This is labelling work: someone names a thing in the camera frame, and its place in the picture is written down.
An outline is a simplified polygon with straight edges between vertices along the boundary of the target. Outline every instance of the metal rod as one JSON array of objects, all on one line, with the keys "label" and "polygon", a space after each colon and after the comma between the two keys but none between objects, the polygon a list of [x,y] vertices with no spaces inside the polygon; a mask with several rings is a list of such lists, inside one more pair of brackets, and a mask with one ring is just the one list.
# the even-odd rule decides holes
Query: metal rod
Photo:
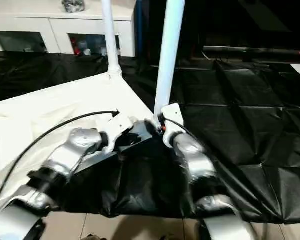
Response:
[{"label": "metal rod", "polygon": [[102,0],[102,13],[105,30],[105,43],[108,55],[109,73],[121,73],[121,68],[118,61],[117,43],[114,27],[114,19],[112,14],[111,0]]},{"label": "metal rod", "polygon": [[186,0],[167,0],[154,115],[169,104]]}]

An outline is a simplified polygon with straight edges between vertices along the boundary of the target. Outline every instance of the silver metal part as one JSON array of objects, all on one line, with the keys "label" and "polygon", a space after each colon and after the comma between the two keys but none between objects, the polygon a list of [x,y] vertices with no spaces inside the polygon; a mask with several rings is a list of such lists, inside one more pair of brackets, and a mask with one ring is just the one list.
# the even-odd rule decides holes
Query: silver metal part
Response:
[{"label": "silver metal part", "polygon": [[23,240],[39,219],[25,208],[7,206],[0,212],[0,240]]},{"label": "silver metal part", "polygon": [[76,128],[42,166],[69,177],[77,169],[86,151],[93,146],[97,149],[101,143],[102,137],[96,129]]},{"label": "silver metal part", "polygon": [[204,219],[211,240],[253,240],[253,234],[237,216],[229,214]]},{"label": "silver metal part", "polygon": [[9,198],[9,200],[0,208],[0,214],[3,209],[8,207],[14,201],[21,201],[25,205],[34,208],[38,211],[46,209],[55,209],[56,203],[46,194],[37,191],[36,189],[27,185],[22,185],[19,189]]},{"label": "silver metal part", "polygon": [[183,159],[192,180],[201,177],[215,177],[216,170],[205,149],[192,136],[186,133],[177,135],[173,140],[176,155]]},{"label": "silver metal part", "polygon": [[218,211],[221,209],[235,210],[230,197],[226,195],[205,196],[201,198],[196,204],[201,205],[205,210],[210,212]]}]

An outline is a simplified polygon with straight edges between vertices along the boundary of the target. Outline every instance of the black cloth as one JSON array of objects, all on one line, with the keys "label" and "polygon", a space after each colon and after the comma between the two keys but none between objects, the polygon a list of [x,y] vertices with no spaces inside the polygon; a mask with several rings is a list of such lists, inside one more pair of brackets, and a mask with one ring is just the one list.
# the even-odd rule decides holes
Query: black cloth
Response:
[{"label": "black cloth", "polygon": [[[158,68],[134,58],[120,64],[124,79],[153,109]],[[0,100],[106,70],[107,60],[96,56],[0,53]],[[290,65],[178,62],[171,102],[180,104],[185,126],[210,147],[245,220],[300,223],[300,75]],[[182,176],[154,136],[78,173],[62,209],[108,217],[205,216],[189,210]]]}]

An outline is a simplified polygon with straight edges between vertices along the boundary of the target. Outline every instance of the white clamp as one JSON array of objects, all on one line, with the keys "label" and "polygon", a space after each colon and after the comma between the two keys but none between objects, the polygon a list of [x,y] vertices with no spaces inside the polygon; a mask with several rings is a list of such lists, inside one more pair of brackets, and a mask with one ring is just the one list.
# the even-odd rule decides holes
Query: white clamp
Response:
[{"label": "white clamp", "polygon": [[108,146],[102,149],[104,154],[111,153],[116,145],[116,140],[123,132],[133,127],[134,122],[123,113],[118,114],[104,126],[104,132],[108,137]]},{"label": "white clamp", "polygon": [[[165,106],[162,108],[161,112],[165,119],[170,119],[182,126],[184,125],[184,118],[182,117],[179,104],[174,103],[174,104]],[[172,149],[173,146],[170,144],[170,138],[176,133],[184,133],[185,134],[186,131],[171,121],[165,120],[164,124],[165,124],[165,132],[163,135],[163,142],[168,148]]]}]

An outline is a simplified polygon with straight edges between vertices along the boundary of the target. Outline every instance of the white tabletop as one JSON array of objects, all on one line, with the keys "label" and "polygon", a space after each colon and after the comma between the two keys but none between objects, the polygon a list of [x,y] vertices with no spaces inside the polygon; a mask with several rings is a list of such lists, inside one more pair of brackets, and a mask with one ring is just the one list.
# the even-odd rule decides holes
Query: white tabletop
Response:
[{"label": "white tabletop", "polygon": [[[102,20],[101,0],[84,0],[85,11],[68,13],[62,0],[0,0],[0,17]],[[131,21],[136,0],[112,0],[113,20]]]}]

